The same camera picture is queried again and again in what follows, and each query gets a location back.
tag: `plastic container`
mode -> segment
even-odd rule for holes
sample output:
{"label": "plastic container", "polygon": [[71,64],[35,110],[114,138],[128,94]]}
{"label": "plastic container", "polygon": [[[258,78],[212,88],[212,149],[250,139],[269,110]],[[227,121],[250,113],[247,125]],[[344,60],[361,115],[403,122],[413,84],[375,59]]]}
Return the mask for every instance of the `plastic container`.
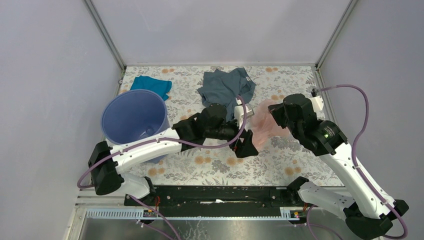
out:
{"label": "plastic container", "polygon": [[[158,134],[170,127],[164,100],[145,89],[127,91],[104,109],[101,130],[114,144],[128,144]],[[165,155],[148,163],[158,163]]]}

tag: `white wall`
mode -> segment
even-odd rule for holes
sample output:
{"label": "white wall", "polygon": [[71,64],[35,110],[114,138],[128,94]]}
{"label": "white wall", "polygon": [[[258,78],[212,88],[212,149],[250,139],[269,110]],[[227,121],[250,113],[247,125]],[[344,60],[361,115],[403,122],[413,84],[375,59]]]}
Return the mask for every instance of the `white wall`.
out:
{"label": "white wall", "polygon": [[[360,1],[322,67],[327,86],[354,84],[369,97],[368,128],[358,157],[377,182],[410,210],[410,237],[423,238],[424,1]],[[330,91],[335,115],[352,142],[365,116],[351,89]],[[396,224],[393,235],[400,235]]]}
{"label": "white wall", "polygon": [[81,0],[2,0],[0,36],[0,239],[59,240],[120,70]]}
{"label": "white wall", "polygon": [[94,0],[128,65],[315,63],[349,0]]}

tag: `folded cloth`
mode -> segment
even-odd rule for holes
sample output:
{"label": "folded cloth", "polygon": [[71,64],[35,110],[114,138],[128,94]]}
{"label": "folded cloth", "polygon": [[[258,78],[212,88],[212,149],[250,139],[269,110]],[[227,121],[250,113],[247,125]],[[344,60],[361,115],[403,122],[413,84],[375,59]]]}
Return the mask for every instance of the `folded cloth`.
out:
{"label": "folded cloth", "polygon": [[226,120],[234,118],[236,97],[240,95],[246,103],[252,100],[256,84],[250,80],[244,67],[231,72],[216,69],[203,74],[203,86],[197,91],[201,95],[203,105],[221,104],[226,107]]}
{"label": "folded cloth", "polygon": [[157,93],[165,101],[169,98],[167,93],[171,90],[172,82],[151,78],[149,76],[138,76],[134,79],[131,89],[146,89]]}

